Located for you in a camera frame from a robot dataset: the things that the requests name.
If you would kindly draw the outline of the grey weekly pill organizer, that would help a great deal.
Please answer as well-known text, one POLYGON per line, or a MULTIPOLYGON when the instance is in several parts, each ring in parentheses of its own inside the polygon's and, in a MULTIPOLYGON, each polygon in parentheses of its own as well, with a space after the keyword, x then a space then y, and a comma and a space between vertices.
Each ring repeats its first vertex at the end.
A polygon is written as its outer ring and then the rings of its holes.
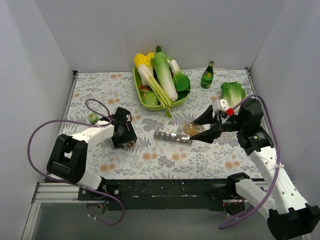
POLYGON ((191 136, 185 134, 181 129, 178 129, 177 131, 155 130, 153 137, 157 140, 184 145, 191 145, 193 143, 191 136))

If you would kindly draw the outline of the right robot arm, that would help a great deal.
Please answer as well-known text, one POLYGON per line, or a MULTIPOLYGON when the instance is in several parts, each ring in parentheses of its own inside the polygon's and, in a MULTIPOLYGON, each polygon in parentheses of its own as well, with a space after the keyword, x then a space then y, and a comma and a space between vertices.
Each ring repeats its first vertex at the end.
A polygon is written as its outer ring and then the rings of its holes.
POLYGON ((190 139, 211 144, 224 132, 236 132, 239 145, 268 187, 264 192, 244 172, 230 175, 227 195, 232 199, 242 197, 251 207, 228 218, 218 228, 233 227, 259 212, 275 239, 289 240, 312 233, 320 221, 320 208, 309 204, 287 174, 276 134, 268 134, 261 126, 263 116, 268 114, 264 100, 257 94, 245 97, 235 107, 230 107, 225 99, 218 99, 193 121, 198 125, 209 124, 210 129, 190 139))

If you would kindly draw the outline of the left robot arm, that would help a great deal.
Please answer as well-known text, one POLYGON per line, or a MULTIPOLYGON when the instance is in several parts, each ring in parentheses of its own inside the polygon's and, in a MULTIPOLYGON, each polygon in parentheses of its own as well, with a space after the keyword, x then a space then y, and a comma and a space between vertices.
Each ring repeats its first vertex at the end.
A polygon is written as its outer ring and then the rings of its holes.
POLYGON ((87 153, 106 139, 111 139, 116 149, 122 149, 127 143, 137 141, 133 129, 131 113, 118 107, 115 114, 101 118, 97 127, 89 127, 73 135, 58 136, 49 157, 46 170, 49 174, 89 189, 95 200, 106 196, 106 187, 101 184, 102 177, 86 169, 87 153))

